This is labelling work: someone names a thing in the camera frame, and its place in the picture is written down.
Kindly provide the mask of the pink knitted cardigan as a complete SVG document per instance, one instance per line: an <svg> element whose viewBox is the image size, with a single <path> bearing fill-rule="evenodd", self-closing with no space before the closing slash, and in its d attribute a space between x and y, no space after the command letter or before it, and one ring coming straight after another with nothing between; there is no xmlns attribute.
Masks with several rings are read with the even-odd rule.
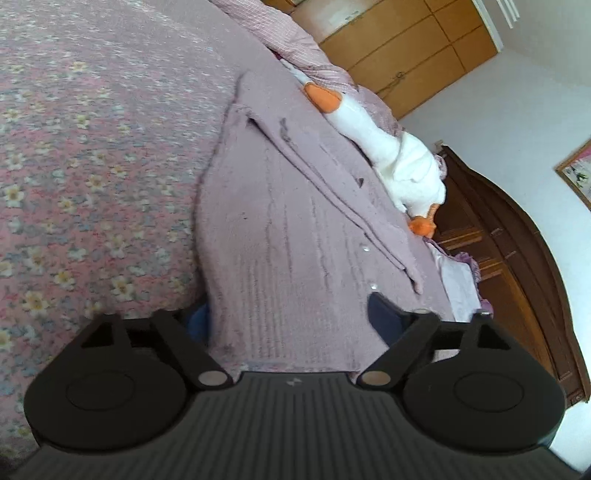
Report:
<svg viewBox="0 0 591 480"><path fill-rule="evenodd" d="M362 371L386 350L374 292L452 315L429 248L290 76L239 78L200 190L197 251L209 351L231 374Z"/></svg>

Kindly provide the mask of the white purple frilled pillow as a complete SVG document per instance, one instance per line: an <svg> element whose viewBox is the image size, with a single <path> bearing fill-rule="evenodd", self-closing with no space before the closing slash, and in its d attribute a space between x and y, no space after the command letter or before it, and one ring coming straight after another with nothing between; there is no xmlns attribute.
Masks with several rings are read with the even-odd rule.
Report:
<svg viewBox="0 0 591 480"><path fill-rule="evenodd" d="M482 280L476 260L466 252L452 256L436 242L426 242L436 263L446 295L451 304L453 320L469 323L475 313L492 317L492 304L479 291Z"/></svg>

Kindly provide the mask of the dark wooden headboard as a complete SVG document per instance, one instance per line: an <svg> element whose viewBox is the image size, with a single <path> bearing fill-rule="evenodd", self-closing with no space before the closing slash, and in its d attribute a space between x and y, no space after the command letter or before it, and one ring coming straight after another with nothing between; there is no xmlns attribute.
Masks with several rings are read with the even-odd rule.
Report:
<svg viewBox="0 0 591 480"><path fill-rule="evenodd" d="M530 216L448 146L447 200L435 216L435 242L478 264L481 296L496 321L554 378L574 406L590 399L590 377L576 339L558 266Z"/></svg>

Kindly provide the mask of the white goose plush toy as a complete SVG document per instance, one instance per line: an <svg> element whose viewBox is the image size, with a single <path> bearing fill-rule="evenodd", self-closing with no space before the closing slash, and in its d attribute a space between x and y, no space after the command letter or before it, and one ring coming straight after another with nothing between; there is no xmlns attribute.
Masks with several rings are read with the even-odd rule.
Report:
<svg viewBox="0 0 591 480"><path fill-rule="evenodd" d="M432 238L436 231L435 214L447 193L434 154L406 131L394 136L377 126L352 96L316 84L287 61L283 61L283 66L303 85L304 94L329 124L368 157L394 207L409 216L410 230Z"/></svg>

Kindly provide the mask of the floral pink bedspread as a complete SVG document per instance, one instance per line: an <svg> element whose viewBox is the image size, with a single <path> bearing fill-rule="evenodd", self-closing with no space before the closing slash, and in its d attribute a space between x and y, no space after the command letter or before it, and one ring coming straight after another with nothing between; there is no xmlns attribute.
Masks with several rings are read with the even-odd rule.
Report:
<svg viewBox="0 0 591 480"><path fill-rule="evenodd" d="M204 292L256 221L208 180L228 111L303 101L209 1L1 5L1 464L36 450L25 392L102 312Z"/></svg>

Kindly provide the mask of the brown wooden wardrobe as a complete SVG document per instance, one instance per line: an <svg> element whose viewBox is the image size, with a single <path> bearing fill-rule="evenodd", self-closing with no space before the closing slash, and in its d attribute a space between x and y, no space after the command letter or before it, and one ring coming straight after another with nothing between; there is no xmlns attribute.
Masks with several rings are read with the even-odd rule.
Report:
<svg viewBox="0 0 591 480"><path fill-rule="evenodd" d="M498 53L471 0L269 1L401 119Z"/></svg>

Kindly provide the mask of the pink checkered quilt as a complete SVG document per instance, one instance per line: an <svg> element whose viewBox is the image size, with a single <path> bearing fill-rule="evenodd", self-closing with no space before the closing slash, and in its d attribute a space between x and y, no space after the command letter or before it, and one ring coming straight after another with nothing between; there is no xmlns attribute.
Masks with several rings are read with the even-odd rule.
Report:
<svg viewBox="0 0 591 480"><path fill-rule="evenodd" d="M215 0L213 4L316 84L352 96L377 126L394 136L402 135L403 127L390 107L357 84L345 69L332 64L314 38L286 13L256 0Z"/></svg>

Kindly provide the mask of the framed wall picture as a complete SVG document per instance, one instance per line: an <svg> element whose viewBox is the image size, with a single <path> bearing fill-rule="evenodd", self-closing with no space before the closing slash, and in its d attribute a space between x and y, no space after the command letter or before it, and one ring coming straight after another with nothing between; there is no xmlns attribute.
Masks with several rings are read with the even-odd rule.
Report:
<svg viewBox="0 0 591 480"><path fill-rule="evenodd" d="M588 140L569 158L555 167L555 172L575 192L577 197L591 210L591 140Z"/></svg>

